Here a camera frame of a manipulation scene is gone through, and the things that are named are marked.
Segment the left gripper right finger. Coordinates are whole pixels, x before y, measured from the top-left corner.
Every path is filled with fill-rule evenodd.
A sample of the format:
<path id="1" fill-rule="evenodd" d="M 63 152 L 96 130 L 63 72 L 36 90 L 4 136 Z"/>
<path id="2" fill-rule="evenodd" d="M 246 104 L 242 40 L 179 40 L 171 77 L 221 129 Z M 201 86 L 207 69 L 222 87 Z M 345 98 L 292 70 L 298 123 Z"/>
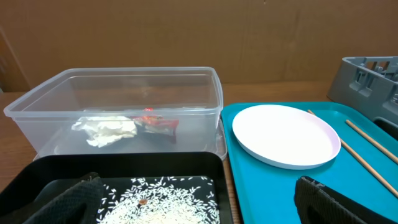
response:
<path id="1" fill-rule="evenodd" d="M 294 203 L 304 224 L 397 224 L 308 176 L 296 181 Z"/>

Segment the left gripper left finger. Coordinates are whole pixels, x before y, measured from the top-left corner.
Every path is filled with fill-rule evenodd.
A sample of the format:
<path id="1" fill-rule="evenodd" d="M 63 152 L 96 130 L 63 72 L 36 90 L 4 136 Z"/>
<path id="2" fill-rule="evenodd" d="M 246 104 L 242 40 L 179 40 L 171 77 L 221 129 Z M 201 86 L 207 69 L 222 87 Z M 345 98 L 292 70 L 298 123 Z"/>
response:
<path id="1" fill-rule="evenodd" d="M 1 223 L 95 223 L 103 198 L 103 183 L 96 172 L 51 192 L 50 198 L 32 202 L 1 216 Z"/>

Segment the white tissue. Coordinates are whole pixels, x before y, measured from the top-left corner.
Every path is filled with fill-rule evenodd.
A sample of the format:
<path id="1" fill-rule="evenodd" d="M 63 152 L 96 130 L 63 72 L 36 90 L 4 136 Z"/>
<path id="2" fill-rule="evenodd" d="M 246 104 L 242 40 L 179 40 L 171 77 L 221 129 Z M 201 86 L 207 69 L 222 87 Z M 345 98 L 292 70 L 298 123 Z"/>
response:
<path id="1" fill-rule="evenodd" d="M 125 116 L 87 116 L 79 118 L 71 127 L 84 131 L 86 142 L 93 147 L 105 147 L 123 138 L 137 135 L 137 127 L 131 118 Z"/>

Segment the red snack wrapper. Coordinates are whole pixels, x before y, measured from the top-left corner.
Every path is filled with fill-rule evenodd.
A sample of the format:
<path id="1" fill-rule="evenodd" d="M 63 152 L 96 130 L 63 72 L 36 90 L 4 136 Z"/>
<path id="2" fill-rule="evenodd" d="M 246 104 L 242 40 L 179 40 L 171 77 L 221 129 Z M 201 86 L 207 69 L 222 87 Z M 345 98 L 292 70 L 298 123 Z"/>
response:
<path id="1" fill-rule="evenodd" d="M 172 144 L 177 142 L 176 131 L 178 119 L 165 119 L 158 115 L 130 116 L 134 123 L 140 126 L 145 133 L 167 136 Z"/>

